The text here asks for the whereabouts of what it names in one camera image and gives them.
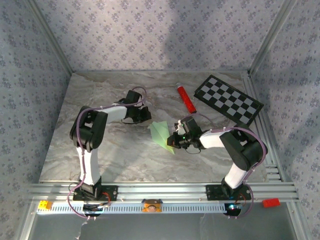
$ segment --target marble surface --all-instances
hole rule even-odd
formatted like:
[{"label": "marble surface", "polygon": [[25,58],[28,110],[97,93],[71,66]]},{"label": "marble surface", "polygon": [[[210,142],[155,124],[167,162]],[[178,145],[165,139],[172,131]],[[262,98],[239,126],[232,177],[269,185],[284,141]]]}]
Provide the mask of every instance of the marble surface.
[{"label": "marble surface", "polygon": [[[189,93],[198,112],[214,122],[196,117],[202,130],[234,126],[235,123],[193,97],[195,89],[211,72],[88,72],[74,73],[55,127],[51,144],[43,165],[40,181],[77,180],[80,162],[76,148],[69,138],[70,129],[83,105],[91,107],[110,105],[124,98],[129,89],[144,86],[147,89],[146,105],[152,120],[127,125],[121,122],[108,124],[98,158],[104,182],[220,182],[228,173],[232,160],[224,148],[210,148],[200,154],[188,154],[175,149],[175,155],[152,141],[148,126],[152,121],[167,121],[169,131],[174,123],[188,115],[175,84],[180,82]],[[241,78],[236,75],[215,76],[244,91]],[[263,164],[250,176],[251,182],[265,182]]]}]

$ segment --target wall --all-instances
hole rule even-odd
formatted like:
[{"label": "wall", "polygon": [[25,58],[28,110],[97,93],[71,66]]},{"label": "wall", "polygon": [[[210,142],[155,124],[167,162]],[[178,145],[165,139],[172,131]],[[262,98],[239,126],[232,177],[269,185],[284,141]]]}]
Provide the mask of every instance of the wall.
[{"label": "wall", "polygon": [[72,69],[247,69],[282,0],[38,0]]},{"label": "wall", "polygon": [[69,77],[23,1],[0,2],[0,239],[38,182]]},{"label": "wall", "polygon": [[298,1],[253,77],[315,239],[320,239],[320,2]]}]

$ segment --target yellow block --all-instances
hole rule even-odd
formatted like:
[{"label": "yellow block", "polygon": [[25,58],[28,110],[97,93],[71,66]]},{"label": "yellow block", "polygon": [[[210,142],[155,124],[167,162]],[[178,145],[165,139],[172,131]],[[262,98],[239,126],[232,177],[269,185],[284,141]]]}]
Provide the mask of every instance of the yellow block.
[{"label": "yellow block", "polygon": [[46,200],[41,200],[39,202],[39,205],[38,205],[38,209],[51,209],[51,206],[52,206],[52,202],[51,201],[46,201]]}]

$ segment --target red cylinder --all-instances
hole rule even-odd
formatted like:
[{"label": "red cylinder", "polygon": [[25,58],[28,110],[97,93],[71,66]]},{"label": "red cylinder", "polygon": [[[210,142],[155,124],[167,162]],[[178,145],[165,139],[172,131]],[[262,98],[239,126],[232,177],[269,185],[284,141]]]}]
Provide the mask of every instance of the red cylinder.
[{"label": "red cylinder", "polygon": [[189,113],[191,113],[191,114],[196,113],[197,110],[196,110],[194,104],[192,103],[192,101],[190,100],[185,88],[180,83],[177,83],[175,86],[176,86],[176,89],[184,102],[184,105],[188,109]]}]

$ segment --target green origami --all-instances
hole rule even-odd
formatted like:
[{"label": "green origami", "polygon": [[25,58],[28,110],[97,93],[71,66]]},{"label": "green origami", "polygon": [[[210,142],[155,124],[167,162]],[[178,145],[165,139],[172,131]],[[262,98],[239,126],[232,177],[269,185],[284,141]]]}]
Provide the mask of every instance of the green origami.
[{"label": "green origami", "polygon": [[167,139],[170,137],[169,128],[166,121],[153,122],[149,125],[148,129],[151,131],[152,140],[159,144],[172,154],[175,154],[174,148],[167,145]]}]

